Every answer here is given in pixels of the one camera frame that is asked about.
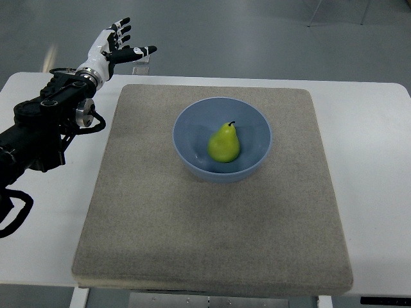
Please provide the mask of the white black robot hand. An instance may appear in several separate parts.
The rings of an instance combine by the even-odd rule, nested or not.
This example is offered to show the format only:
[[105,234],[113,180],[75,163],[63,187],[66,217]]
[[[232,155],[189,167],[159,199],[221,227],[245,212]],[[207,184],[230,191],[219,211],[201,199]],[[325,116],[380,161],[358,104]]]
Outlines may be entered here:
[[86,61],[79,65],[75,75],[91,80],[96,89],[100,90],[103,84],[112,78],[116,65],[140,60],[157,51],[156,46],[127,45],[130,40],[130,30],[128,17],[102,30],[93,42]]

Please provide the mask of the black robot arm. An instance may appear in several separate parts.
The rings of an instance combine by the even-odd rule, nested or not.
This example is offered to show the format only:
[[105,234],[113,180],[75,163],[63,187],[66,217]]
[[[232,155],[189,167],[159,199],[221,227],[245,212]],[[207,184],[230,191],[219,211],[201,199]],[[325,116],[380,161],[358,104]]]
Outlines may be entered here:
[[103,85],[98,73],[88,67],[52,69],[53,75],[38,97],[17,104],[14,124],[1,133],[1,219],[23,202],[22,209],[3,229],[1,237],[13,234],[28,217],[32,197],[9,189],[27,169],[43,173],[65,164],[64,152],[77,135],[102,131],[106,122],[92,100]]

